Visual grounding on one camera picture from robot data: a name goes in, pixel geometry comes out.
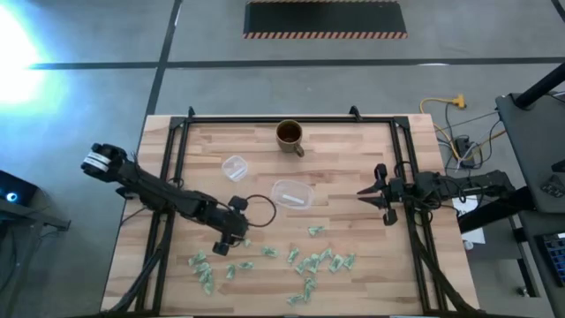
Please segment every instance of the clear plastic lid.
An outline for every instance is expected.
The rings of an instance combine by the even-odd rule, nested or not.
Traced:
[[[279,180],[273,185],[271,200],[286,208],[307,209],[314,200],[314,190],[301,182]]]
[[[233,182],[238,182],[247,174],[247,163],[239,155],[233,155],[222,164],[223,173]]]

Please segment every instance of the wooden table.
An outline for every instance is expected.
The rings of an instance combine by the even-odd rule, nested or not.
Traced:
[[[409,118],[420,170],[442,171],[431,117],[423,114]],[[159,175],[161,168],[169,121],[170,116],[148,117],[141,139],[139,163],[155,175]],[[395,157],[388,126],[303,124],[303,130],[305,157],[298,158],[279,150],[275,125],[190,126],[183,170],[186,189],[209,193],[227,202],[232,195],[269,196],[274,182],[290,179],[310,185],[315,199],[307,210],[279,207],[271,225],[248,231],[250,247],[232,248],[225,257],[211,251],[219,239],[218,232],[177,217],[161,314],[421,314],[402,206],[396,206],[398,222],[385,227],[383,211],[358,201],[355,195],[374,182],[373,169],[377,163],[385,163],[392,174]],[[402,132],[399,133],[404,145]],[[178,139],[173,147],[170,176]],[[229,181],[221,170],[222,163],[232,155],[241,155],[249,164],[247,176],[237,183]],[[124,217],[139,207],[139,202],[127,203]],[[271,209],[265,202],[253,201],[246,215],[255,223],[264,223],[271,216]],[[112,307],[139,274],[150,219],[151,213],[143,212],[121,228],[102,309]],[[311,238],[307,227],[317,225],[327,230]],[[454,211],[435,211],[432,227],[442,270],[465,300],[478,307]],[[281,255],[276,259],[262,256],[262,246],[274,247]],[[335,274],[328,271],[329,262],[323,262],[316,275],[319,287],[311,302],[290,307],[286,299],[302,292],[304,287],[304,278],[286,262],[294,246],[300,248],[298,261],[332,247],[341,255],[357,254],[357,262],[351,271],[342,269]],[[212,296],[203,292],[198,276],[187,265],[187,260],[199,249],[207,253],[214,269]],[[233,281],[225,279],[226,266],[243,261],[253,261],[255,269],[238,270]],[[435,304],[429,275],[426,280],[430,299]]]

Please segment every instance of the brown mug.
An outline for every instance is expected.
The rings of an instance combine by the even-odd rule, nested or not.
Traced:
[[[300,146],[301,140],[302,127],[296,120],[283,120],[276,127],[276,142],[283,152],[296,153],[299,157],[303,157],[304,150]]]

